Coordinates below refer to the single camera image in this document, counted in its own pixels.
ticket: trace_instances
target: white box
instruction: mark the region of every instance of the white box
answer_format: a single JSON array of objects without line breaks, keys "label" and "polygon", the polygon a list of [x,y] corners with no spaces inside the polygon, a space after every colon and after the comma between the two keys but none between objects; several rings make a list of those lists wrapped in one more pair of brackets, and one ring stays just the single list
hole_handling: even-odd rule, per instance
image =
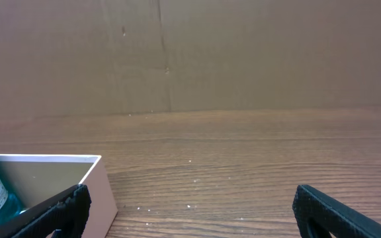
[{"label": "white box", "polygon": [[117,214],[100,155],[2,155],[0,173],[31,208],[75,184],[86,184],[92,204],[83,238],[105,237]]}]

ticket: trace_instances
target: brown wood grain tabletop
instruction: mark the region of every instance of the brown wood grain tabletop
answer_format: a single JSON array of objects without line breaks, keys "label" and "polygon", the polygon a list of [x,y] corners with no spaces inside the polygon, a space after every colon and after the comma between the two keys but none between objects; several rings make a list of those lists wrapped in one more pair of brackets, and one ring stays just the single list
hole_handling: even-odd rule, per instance
[{"label": "brown wood grain tabletop", "polygon": [[310,184],[381,223],[381,108],[0,120],[0,153],[103,156],[107,237],[299,237]]}]

